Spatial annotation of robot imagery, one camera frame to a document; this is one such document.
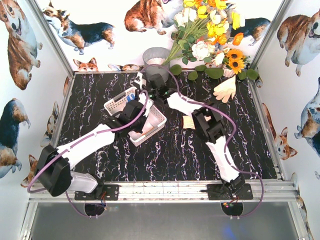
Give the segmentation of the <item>cream leather glove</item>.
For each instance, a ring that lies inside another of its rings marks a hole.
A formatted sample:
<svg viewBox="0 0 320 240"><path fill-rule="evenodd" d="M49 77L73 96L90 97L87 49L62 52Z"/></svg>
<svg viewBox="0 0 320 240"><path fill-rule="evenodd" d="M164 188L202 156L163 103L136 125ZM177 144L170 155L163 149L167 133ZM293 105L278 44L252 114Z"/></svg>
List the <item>cream leather glove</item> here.
<svg viewBox="0 0 320 240"><path fill-rule="evenodd" d="M213 89L213 95L218 101L227 103L236 94L236 75L220 83Z"/></svg>
<svg viewBox="0 0 320 240"><path fill-rule="evenodd" d="M193 118L188 116L188 115L184 115L182 117L182 128L183 129L193 129L195 130L195 125L194 125L194 121Z"/></svg>

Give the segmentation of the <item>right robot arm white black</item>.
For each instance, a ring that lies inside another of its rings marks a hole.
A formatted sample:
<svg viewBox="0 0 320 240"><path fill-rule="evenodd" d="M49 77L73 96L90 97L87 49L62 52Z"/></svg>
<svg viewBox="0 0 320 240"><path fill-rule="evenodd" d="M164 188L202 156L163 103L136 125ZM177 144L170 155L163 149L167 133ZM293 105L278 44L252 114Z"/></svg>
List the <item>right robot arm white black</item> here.
<svg viewBox="0 0 320 240"><path fill-rule="evenodd" d="M220 190L211 191L211 194L239 199L246 184L245 179L235 166L230 151L226 147L225 124L220 114L214 111L214 104L205 105L178 93L174 88L169 88L159 73L152 75L147 82L152 99L162 101L169 108L192 118L197 136L210 149L222 181Z"/></svg>

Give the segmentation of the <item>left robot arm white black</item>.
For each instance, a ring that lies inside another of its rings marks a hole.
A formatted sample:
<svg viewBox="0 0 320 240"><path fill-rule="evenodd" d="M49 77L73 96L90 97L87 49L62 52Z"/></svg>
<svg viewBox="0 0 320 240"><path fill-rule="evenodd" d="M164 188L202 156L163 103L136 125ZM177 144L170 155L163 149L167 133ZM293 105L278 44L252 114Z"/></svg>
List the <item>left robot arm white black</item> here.
<svg viewBox="0 0 320 240"><path fill-rule="evenodd" d="M82 192L92 198L102 195L104 184L89 173L72 169L95 151L111 145L130 132L141 133L147 121L152 100L131 100L123 110L108 117L105 123L84 136L58 147L47 145L41 151L33 181L39 180L51 196L66 191Z"/></svg>

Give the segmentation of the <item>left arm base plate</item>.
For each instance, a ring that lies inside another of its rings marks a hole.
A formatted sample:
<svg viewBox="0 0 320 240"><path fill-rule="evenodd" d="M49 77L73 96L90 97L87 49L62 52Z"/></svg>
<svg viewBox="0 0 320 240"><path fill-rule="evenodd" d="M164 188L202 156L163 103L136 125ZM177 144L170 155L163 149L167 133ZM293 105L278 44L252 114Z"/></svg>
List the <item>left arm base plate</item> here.
<svg viewBox="0 0 320 240"><path fill-rule="evenodd" d="M91 193L76 191L74 199L76 201L117 201L120 186L118 184L99 184Z"/></svg>

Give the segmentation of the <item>blue dotted knit glove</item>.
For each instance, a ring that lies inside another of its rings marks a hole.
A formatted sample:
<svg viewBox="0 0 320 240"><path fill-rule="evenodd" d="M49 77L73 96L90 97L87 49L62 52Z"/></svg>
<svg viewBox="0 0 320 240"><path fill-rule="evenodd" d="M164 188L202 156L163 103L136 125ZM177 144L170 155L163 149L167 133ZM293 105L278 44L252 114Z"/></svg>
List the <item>blue dotted knit glove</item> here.
<svg viewBox="0 0 320 240"><path fill-rule="evenodd" d="M130 101L132 101L132 100L135 100L135 98L136 98L136 96L135 96L135 94L134 94L133 92L131 92L130 94L128 94L128 95L126 96L127 102L130 102Z"/></svg>

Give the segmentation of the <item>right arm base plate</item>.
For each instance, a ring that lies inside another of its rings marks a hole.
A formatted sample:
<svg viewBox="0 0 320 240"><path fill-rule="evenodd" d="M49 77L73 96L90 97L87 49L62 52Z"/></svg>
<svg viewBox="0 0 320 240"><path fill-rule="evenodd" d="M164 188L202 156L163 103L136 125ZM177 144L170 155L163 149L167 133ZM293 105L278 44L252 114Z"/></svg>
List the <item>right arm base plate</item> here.
<svg viewBox="0 0 320 240"><path fill-rule="evenodd" d="M252 188L248 183L236 189L227 184L207 184L206 189L200 192L206 193L209 200L252 200L254 198Z"/></svg>

